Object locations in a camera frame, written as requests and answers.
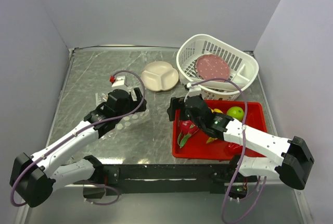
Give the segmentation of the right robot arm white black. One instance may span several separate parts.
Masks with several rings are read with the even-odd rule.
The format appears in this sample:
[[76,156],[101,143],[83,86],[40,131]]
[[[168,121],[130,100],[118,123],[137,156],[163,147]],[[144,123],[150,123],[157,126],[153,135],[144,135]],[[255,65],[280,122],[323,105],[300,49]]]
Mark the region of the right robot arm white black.
[[167,113],[172,122],[189,120],[213,139],[238,144],[260,154],[260,157],[240,157],[239,163],[227,170],[231,180],[237,182],[248,176],[278,175],[291,188],[305,188],[314,158],[304,139],[274,136],[244,125],[232,116],[212,112],[201,96],[173,97]]

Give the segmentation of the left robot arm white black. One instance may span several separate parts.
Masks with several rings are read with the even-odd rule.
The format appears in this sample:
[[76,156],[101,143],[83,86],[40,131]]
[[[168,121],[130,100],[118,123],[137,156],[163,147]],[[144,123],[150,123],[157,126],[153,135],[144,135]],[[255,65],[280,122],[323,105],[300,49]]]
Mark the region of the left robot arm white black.
[[130,92],[115,89],[106,102],[99,104],[69,133],[51,146],[29,156],[21,153],[15,160],[10,176],[10,202],[15,207],[37,207],[55,190],[63,179],[58,168],[81,148],[113,130],[120,120],[146,110],[145,89],[134,88],[136,99]]

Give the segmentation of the clear dotted zip top bag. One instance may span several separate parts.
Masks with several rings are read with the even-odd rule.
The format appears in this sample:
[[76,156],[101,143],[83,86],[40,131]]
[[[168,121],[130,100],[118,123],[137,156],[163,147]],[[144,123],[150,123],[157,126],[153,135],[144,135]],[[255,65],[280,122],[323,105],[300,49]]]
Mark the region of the clear dotted zip top bag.
[[[108,94],[104,94],[104,93],[96,93],[95,94],[95,99],[96,99],[96,109],[98,111],[98,118],[100,119],[107,119],[107,118],[111,118],[111,117],[106,117],[105,113],[104,113],[104,105],[105,102],[107,101],[108,98]],[[139,104],[140,102],[134,102],[132,100],[132,110],[133,111]],[[124,114],[122,115],[123,117],[120,119],[116,119],[115,121],[108,121],[106,123],[103,124],[103,127],[109,127],[112,126],[114,129],[116,129],[117,131],[121,131],[121,130],[127,130],[127,129],[133,129],[134,127],[147,122],[150,120],[151,118],[151,112],[149,107],[147,106],[147,102],[144,101],[140,108],[137,109],[136,112],[128,115],[128,114]]]

